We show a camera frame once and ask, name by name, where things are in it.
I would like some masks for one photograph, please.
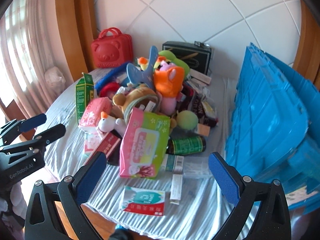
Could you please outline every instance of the pink packaging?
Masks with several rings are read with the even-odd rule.
[[[89,155],[94,151],[101,141],[102,138],[99,134],[86,133],[84,137],[84,155],[89,157]]]
[[[155,177],[166,152],[169,130],[168,116],[134,107],[121,142],[120,177]]]
[[[92,99],[85,109],[78,127],[87,133],[97,134],[96,127],[101,119],[101,112],[110,114],[111,109],[112,104],[109,98]]]

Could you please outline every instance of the pink curtain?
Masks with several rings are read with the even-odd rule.
[[[43,10],[44,0],[14,0],[0,20],[2,80],[27,118],[45,113],[57,97],[44,77],[54,64]]]

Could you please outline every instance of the black box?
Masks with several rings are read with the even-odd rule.
[[[212,49],[209,45],[195,41],[194,44],[180,41],[167,41],[162,50],[170,50],[178,59],[203,74],[208,73]]]

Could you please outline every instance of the brown plush toy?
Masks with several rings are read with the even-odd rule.
[[[148,97],[150,99],[146,98],[146,99],[138,100],[139,98],[144,98],[144,97]],[[116,94],[112,100],[115,105],[121,108],[123,114],[127,109],[127,107],[129,106],[129,104],[133,101],[137,101],[137,103],[135,104],[135,107],[137,108],[139,108],[140,105],[147,106],[150,100],[153,101],[154,103],[158,103],[156,100],[156,93],[144,84],[140,85],[139,88],[131,91],[126,96],[121,93]]]
[[[129,121],[131,109],[133,107],[139,108],[141,105],[143,105],[143,109],[148,105],[149,101],[152,101],[156,104],[156,107],[153,108],[152,112],[159,113],[160,108],[160,102],[158,95],[150,88],[147,87],[147,85],[142,84],[139,88],[136,88],[135,90],[131,91],[126,96],[124,94],[116,94],[113,97],[113,103],[120,107],[122,110],[122,113],[124,114],[124,120],[126,123]],[[172,131],[173,128],[177,126],[177,122],[174,119],[170,119],[170,131]]]

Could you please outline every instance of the brown glass bottle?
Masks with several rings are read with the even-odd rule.
[[[190,137],[185,139],[169,140],[167,154],[188,155],[192,153],[204,152],[206,142],[203,136]]]

